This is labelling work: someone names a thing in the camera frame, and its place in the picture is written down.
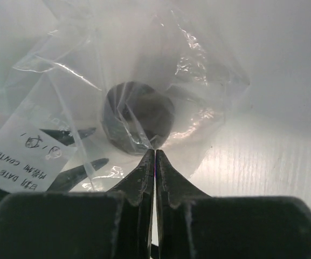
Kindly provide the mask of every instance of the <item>white surface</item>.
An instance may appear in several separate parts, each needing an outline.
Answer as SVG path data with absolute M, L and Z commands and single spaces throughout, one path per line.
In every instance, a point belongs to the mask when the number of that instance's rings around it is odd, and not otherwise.
M 55 24 L 41 1 L 24 1 L 20 12 L 8 9 L 14 1 L 0 0 L 0 7 L 7 2 L 0 9 L 0 28 L 7 26 L 0 33 L 0 85 Z M 213 136 L 190 180 L 210 195 L 286 194 L 311 207 L 311 1 L 207 0 L 210 8 L 201 10 L 190 0 L 176 2 L 197 17 L 210 15 L 251 79 L 248 105 Z

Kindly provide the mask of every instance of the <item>black tool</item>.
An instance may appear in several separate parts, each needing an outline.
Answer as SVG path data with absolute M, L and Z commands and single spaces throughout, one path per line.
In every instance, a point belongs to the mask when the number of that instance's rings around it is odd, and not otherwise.
M 69 131 L 58 131 L 52 129 L 41 129 L 44 133 L 48 134 L 49 136 L 55 138 L 62 144 L 68 146 L 74 143 L 74 139 L 71 136 L 71 132 Z M 95 128 L 88 128 L 88 129 L 80 129 L 78 133 L 80 137 L 86 138 L 92 135 L 95 132 Z M 104 165 L 108 163 L 108 159 L 98 159 L 92 162 L 93 168 L 97 171 Z M 78 166 L 76 168 L 69 169 L 67 171 L 61 172 L 54 182 L 50 185 L 49 190 L 54 191 L 63 191 L 68 192 L 70 191 L 75 185 L 77 185 L 80 181 L 87 178 L 86 171 L 84 166 Z M 0 201 L 6 197 L 9 193 L 0 189 Z
M 99 170 L 108 163 L 108 158 L 97 159 L 91 162 L 94 170 Z M 49 191 L 69 192 L 79 182 L 87 178 L 83 165 L 61 172 L 48 188 Z
M 159 248 L 150 245 L 154 175 Z M 293 197 L 210 197 L 162 151 L 148 151 L 106 193 L 12 194 L 0 204 L 0 258 L 148 259 L 150 252 L 311 259 L 311 212 Z
M 78 130 L 80 139 L 84 139 L 86 137 L 89 137 L 95 132 L 96 128 L 88 128 L 88 129 L 80 129 Z M 57 129 L 41 129 L 44 133 L 47 135 L 53 137 L 63 145 L 69 146 L 71 144 L 74 144 L 74 138 L 71 135 L 70 131 L 59 131 Z

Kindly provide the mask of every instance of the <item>clear plastic bag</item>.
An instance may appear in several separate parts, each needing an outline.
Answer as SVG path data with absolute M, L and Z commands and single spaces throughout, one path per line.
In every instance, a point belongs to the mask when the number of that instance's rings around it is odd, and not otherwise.
M 61 22 L 13 66 L 7 113 L 72 132 L 78 151 L 65 168 L 88 175 L 73 190 L 107 190 L 148 148 L 189 177 L 249 84 L 211 28 L 162 1 L 44 2 Z M 99 158 L 109 163 L 96 171 Z
M 0 0 L 0 89 L 11 66 L 57 23 L 42 0 Z

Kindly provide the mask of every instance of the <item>paper label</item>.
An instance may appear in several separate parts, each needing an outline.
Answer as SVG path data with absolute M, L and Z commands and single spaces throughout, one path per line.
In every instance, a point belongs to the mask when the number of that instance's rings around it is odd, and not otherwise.
M 0 189 L 44 192 L 75 152 L 12 115 L 0 130 Z

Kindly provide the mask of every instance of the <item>black circular part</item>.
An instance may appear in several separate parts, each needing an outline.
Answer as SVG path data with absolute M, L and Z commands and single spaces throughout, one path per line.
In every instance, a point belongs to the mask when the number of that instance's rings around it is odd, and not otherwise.
M 174 114 L 174 105 L 168 97 L 149 85 L 130 81 L 108 91 L 102 124 L 113 145 L 129 154 L 141 155 L 164 144 Z

